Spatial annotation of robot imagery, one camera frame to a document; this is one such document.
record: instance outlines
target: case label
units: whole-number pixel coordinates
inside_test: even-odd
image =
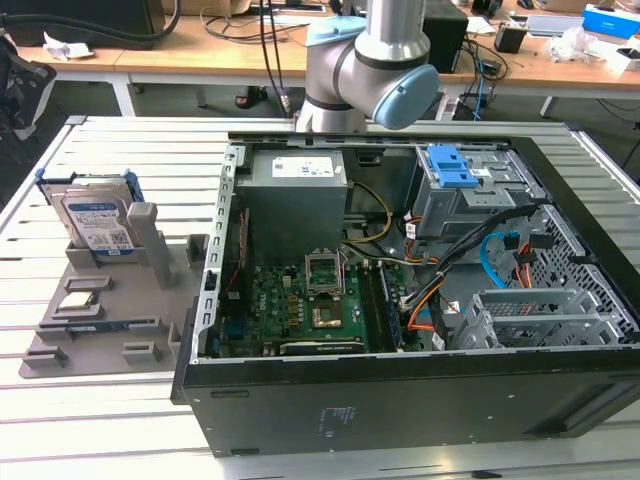
[[[318,437],[334,438],[341,431],[348,429],[356,416],[356,407],[329,407],[320,410],[318,421]]]

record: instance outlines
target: light blue joint cap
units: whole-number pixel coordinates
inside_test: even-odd
[[[373,121],[390,130],[408,127],[427,111],[439,85],[438,71],[433,65],[410,71],[380,99],[373,110]]]
[[[335,15],[313,22],[307,32],[307,47],[324,43],[339,42],[355,37],[367,26],[367,20],[360,17],[340,17]]]

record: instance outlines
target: table leg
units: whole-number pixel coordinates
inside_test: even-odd
[[[544,101],[544,105],[542,106],[542,110],[540,110],[540,116],[543,118],[549,118],[557,101],[558,97],[547,97]]]
[[[133,85],[129,81],[129,75],[126,73],[115,74],[111,77],[109,83],[111,83],[116,94],[120,115],[123,117],[135,117],[135,94],[133,93]]]
[[[196,100],[198,108],[207,108],[207,97],[204,94],[204,87],[201,85],[196,86]]]
[[[456,114],[458,107],[458,100],[460,96],[465,92],[464,85],[447,85],[442,92],[442,98],[438,104],[438,113],[436,114],[436,120],[438,121],[451,121]]]

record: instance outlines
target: cable connector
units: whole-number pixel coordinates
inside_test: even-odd
[[[280,101],[282,102],[282,107],[287,113],[287,116],[291,116],[291,100],[289,99],[289,95],[287,95],[286,93],[281,94]]]

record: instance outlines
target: motherboard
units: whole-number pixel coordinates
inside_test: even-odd
[[[335,254],[317,257],[254,268],[248,314],[224,319],[223,356],[395,351],[399,299],[406,293],[402,271],[341,265]]]

